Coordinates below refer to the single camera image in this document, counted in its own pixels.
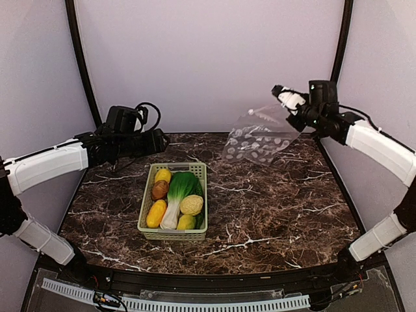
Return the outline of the green white bok choy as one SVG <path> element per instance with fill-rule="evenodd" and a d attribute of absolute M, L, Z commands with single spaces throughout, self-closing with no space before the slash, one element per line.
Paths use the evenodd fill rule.
<path fill-rule="evenodd" d="M 162 229 L 176 229 L 180 203 L 189 195 L 203 196 L 200 180 L 192 172 L 176 172 L 167 194 L 168 206 L 160 224 Z"/>

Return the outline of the clear zip top bag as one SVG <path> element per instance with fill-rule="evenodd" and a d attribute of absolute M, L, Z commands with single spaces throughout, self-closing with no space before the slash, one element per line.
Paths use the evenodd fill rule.
<path fill-rule="evenodd" d="M 248 160 L 255 164 L 270 164 L 300 136 L 286 117 L 279 105 L 250 109 L 233 124 L 222 159 L 229 163 Z"/>

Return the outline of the yellow green mango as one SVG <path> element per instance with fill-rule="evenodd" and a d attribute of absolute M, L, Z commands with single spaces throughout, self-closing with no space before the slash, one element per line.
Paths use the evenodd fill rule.
<path fill-rule="evenodd" d="M 194 229 L 196 226 L 196 217 L 191 214 L 183 214 L 178 221 L 177 230 Z"/>

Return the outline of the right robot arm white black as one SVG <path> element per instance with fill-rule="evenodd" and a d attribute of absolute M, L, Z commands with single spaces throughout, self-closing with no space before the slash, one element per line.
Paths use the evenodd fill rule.
<path fill-rule="evenodd" d="M 363 153 L 408 188 L 392 213 L 338 253 L 331 275 L 336 281 L 345 282 L 359 274 L 372 254 L 415 232 L 415 151 L 385 134 L 363 112 L 357 109 L 340 112 L 342 106 L 333 81 L 310 81 L 306 94 L 287 87 L 277 90 L 277 99 L 290 113 L 287 121 L 297 131 L 312 127 L 318 137 L 330 137 Z"/>

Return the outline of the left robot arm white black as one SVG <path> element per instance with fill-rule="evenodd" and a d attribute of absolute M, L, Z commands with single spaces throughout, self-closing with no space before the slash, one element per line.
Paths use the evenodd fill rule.
<path fill-rule="evenodd" d="M 112 106 L 94 132 L 77 135 L 41 151 L 1 161 L 1 235 L 14 236 L 58 263 L 77 283 L 95 281 L 86 258 L 72 243 L 26 213 L 18 196 L 26 190 L 70 172 L 119 159 L 137 159 L 164 152 L 170 140 L 154 124 L 144 129 L 152 103 L 135 108 Z"/>

